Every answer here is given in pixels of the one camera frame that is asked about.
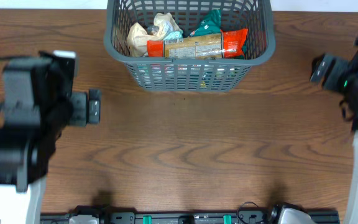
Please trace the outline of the beige Pantree snack bag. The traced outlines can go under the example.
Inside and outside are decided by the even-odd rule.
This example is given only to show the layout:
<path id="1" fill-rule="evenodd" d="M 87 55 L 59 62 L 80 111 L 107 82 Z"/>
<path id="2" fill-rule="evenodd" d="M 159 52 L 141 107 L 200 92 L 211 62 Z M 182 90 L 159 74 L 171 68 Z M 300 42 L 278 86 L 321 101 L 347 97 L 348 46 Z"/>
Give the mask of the beige Pantree snack bag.
<path id="1" fill-rule="evenodd" d="M 163 40 L 168 33 L 177 30 L 181 29 L 169 12 L 166 14 L 157 13 L 154 17 L 154 24 L 146 29 L 136 22 L 130 28 L 127 36 L 127 46 L 130 56 L 143 57 L 147 55 L 148 40 Z"/>

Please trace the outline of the orange spaghetti package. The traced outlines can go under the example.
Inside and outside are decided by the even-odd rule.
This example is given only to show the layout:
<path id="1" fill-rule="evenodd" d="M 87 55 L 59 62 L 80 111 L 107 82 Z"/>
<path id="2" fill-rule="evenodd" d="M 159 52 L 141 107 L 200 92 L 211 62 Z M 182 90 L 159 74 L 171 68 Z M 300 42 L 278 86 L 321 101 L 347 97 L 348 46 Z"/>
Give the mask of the orange spaghetti package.
<path id="1" fill-rule="evenodd" d="M 149 40 L 147 55 L 179 59 L 234 58 L 244 54 L 247 34 L 247 29 L 240 29 L 198 37 Z"/>

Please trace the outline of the light teal small packet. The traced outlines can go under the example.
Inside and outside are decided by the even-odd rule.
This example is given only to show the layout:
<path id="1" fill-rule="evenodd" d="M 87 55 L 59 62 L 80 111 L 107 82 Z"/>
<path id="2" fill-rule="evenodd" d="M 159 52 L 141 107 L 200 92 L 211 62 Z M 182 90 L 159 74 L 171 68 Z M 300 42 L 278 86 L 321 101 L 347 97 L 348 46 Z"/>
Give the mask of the light teal small packet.
<path id="1" fill-rule="evenodd" d="M 168 33 L 163 40 L 175 40 L 175 39 L 181 39 L 182 37 L 183 37 L 183 32 L 181 30 L 177 30 Z"/>

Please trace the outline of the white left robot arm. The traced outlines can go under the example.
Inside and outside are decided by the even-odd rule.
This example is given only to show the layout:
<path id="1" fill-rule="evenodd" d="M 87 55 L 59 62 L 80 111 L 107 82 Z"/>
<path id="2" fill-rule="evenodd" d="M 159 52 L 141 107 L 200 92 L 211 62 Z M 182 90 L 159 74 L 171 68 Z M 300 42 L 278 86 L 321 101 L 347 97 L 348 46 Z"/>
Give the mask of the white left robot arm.
<path id="1" fill-rule="evenodd" d="M 71 51 L 5 56 L 0 102 L 0 223 L 39 223 L 48 164 L 67 126 L 100 122 L 99 90 L 73 90 Z"/>

